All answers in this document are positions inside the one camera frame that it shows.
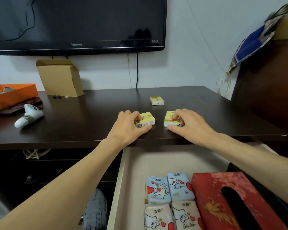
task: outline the yellow tissue pack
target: yellow tissue pack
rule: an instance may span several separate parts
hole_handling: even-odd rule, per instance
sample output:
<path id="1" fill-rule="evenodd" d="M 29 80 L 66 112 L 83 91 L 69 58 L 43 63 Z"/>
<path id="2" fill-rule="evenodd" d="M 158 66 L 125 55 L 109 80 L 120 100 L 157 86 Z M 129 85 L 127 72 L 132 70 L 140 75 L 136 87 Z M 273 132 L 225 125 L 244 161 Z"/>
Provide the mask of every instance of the yellow tissue pack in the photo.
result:
<path id="1" fill-rule="evenodd" d="M 163 126 L 167 127 L 168 125 L 176 125 L 179 126 L 180 125 L 180 120 L 172 120 L 172 117 L 174 116 L 175 111 L 167 111 L 165 118 L 164 118 L 164 122 L 163 122 Z"/>
<path id="2" fill-rule="evenodd" d="M 143 120 L 135 119 L 134 124 L 136 127 L 140 128 L 146 125 L 154 125 L 156 123 L 155 118 L 152 116 L 150 112 L 146 112 L 140 115 L 143 117 Z"/>
<path id="3" fill-rule="evenodd" d="M 162 99 L 162 97 L 160 96 L 153 96 L 149 98 L 150 103 L 153 106 L 157 106 L 157 105 L 164 105 L 164 100 Z"/>

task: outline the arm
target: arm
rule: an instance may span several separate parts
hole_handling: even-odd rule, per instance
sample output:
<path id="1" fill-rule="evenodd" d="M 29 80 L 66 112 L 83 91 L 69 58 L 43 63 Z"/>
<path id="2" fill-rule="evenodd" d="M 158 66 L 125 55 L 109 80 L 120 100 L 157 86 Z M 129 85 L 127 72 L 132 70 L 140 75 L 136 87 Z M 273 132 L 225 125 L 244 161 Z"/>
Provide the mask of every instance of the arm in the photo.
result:
<path id="1" fill-rule="evenodd" d="M 217 133 L 202 116 L 191 110 L 177 109 L 173 119 L 178 116 L 184 120 L 185 126 L 170 125 L 169 130 L 217 152 L 288 203 L 288 158 Z"/>
<path id="2" fill-rule="evenodd" d="M 136 117 L 142 119 L 138 111 L 120 112 L 106 139 L 85 158 L 0 220 L 0 230 L 75 228 L 88 200 L 116 155 L 151 129 L 151 125 L 136 128 Z"/>

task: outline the red tissue box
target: red tissue box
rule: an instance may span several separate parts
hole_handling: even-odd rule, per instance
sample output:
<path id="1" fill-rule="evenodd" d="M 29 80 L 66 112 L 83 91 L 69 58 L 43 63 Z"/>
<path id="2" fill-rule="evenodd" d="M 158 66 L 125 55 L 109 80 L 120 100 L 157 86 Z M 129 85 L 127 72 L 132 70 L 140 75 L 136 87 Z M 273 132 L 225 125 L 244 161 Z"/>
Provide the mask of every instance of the red tissue box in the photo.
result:
<path id="1" fill-rule="evenodd" d="M 262 230 L 288 230 L 242 172 L 193 174 L 192 188 L 206 230 L 241 230 L 222 194 L 226 186 L 239 194 Z"/>

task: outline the gray shoe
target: gray shoe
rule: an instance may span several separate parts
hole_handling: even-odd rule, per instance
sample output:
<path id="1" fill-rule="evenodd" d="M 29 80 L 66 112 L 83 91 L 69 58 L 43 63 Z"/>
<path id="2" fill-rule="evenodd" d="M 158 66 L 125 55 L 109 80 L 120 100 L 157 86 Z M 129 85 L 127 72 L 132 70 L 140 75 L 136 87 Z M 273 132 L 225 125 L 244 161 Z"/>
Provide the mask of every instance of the gray shoe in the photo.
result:
<path id="1" fill-rule="evenodd" d="M 100 189 L 96 189 L 83 214 L 84 230 L 107 228 L 107 201 Z"/>

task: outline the orange box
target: orange box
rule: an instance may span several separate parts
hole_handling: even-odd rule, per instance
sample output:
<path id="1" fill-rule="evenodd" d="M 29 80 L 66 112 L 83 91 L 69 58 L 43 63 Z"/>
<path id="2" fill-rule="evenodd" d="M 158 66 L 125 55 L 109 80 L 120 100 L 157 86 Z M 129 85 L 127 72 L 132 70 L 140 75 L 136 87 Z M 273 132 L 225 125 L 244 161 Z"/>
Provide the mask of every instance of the orange box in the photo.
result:
<path id="1" fill-rule="evenodd" d="M 0 85 L 0 92 L 4 87 L 15 90 L 0 94 L 0 110 L 38 96 L 35 84 L 3 84 Z"/>

